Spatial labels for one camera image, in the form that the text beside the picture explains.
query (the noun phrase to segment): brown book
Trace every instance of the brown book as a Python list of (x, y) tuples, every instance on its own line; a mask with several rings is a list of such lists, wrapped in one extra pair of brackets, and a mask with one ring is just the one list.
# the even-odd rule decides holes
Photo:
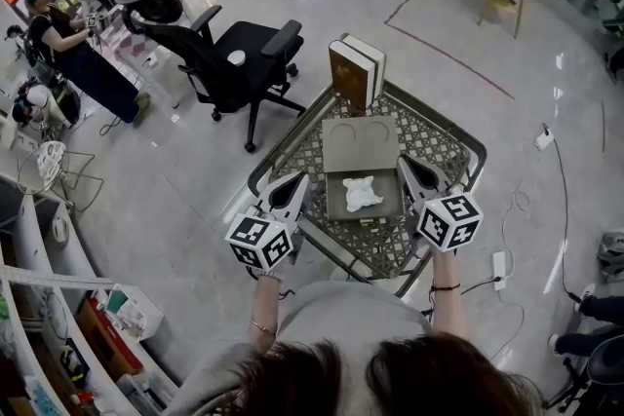
[(375, 63), (344, 42), (330, 43), (331, 80), (351, 110), (362, 113), (367, 107), (367, 88), (374, 86)]

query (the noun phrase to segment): extension cord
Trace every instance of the extension cord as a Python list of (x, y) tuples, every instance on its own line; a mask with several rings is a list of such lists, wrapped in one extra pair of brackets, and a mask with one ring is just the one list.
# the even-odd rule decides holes
[(505, 266), (505, 252), (497, 251), (491, 256), (491, 263), (493, 267), (493, 277), (500, 278), (500, 281), (494, 282), (494, 290), (500, 291), (505, 289), (507, 285), (507, 268)]

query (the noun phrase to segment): wrist band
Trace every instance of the wrist band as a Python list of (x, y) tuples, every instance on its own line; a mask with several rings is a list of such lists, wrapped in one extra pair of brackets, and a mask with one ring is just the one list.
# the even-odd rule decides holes
[(278, 282), (282, 282), (282, 273), (281, 272), (277, 272), (277, 271), (257, 271), (257, 276), (260, 277), (265, 277), (265, 278), (270, 278), (272, 280), (278, 281)]
[(461, 284), (456, 284), (452, 287), (436, 287), (434, 284), (431, 284), (431, 292), (433, 293), (434, 291), (453, 291), (454, 289), (458, 289), (460, 286)]
[(276, 338), (276, 337), (277, 337), (277, 333), (274, 333), (273, 331), (269, 331), (266, 327), (261, 326), (260, 324), (258, 324), (258, 323), (257, 323), (256, 321), (254, 321), (254, 320), (251, 320), (251, 321), (252, 321), (252, 324), (253, 324), (255, 327), (257, 327), (258, 329), (260, 329), (263, 333), (270, 334), (273, 338)]

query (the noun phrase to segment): marble floor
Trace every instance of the marble floor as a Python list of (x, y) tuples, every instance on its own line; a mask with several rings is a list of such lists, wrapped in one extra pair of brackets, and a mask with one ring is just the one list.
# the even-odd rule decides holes
[[(212, 21), (215, 36), (246, 19), (280, 27), (298, 19), (305, 39), (295, 58), (300, 74), (289, 98), (310, 103), (331, 78), (327, 46), (350, 32), (388, 55), (386, 77), (445, 114), (487, 148), (475, 197), (485, 213), (477, 240), (458, 253), (462, 285), (491, 276), (491, 255), (505, 248), (501, 223), (522, 183), (522, 211), (512, 209), (507, 244), (515, 275), (497, 295), (490, 285), (465, 295), (473, 338), (500, 367), (530, 377), (550, 397), (566, 378), (549, 356), (546, 339), (566, 329), (571, 302), (597, 279), (595, 251), (604, 230), (621, 225), (616, 195), (624, 180), (624, 94), (605, 72), (609, 40), (566, 0), (526, 0), (518, 40), (514, 20), (489, 13), (476, 25), (482, 0), (186, 0), (194, 16), (223, 6)], [(178, 380), (209, 349), (245, 334), (254, 284), (222, 240), (227, 221), (250, 200), (247, 177), (293, 124), (287, 109), (262, 104), (258, 151), (243, 149), (248, 112), (211, 119), (174, 64), (159, 57), (159, 79), (185, 92), (177, 110), (155, 97), (143, 125), (110, 122), (98, 110), (73, 133), (72, 148), (97, 154), (91, 167), (106, 179), (97, 201), (78, 216), (82, 236), (102, 275), (137, 284), (166, 316), (148, 342)], [(563, 158), (565, 198), (553, 145), (538, 153), (542, 123), (553, 131)], [(91, 194), (83, 185), (80, 203)], [(296, 288), (326, 279), (332, 264), (303, 249), (288, 277)], [(425, 308), (424, 273), (406, 300)]]

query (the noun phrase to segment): white crumpled object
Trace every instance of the white crumpled object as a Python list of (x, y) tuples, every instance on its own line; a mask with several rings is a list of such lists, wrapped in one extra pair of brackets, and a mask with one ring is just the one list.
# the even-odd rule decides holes
[(347, 209), (350, 212), (358, 211), (361, 207), (378, 205), (383, 201), (383, 196), (376, 196), (372, 191), (372, 180), (369, 175), (364, 178), (345, 178), (342, 185), (347, 188)]

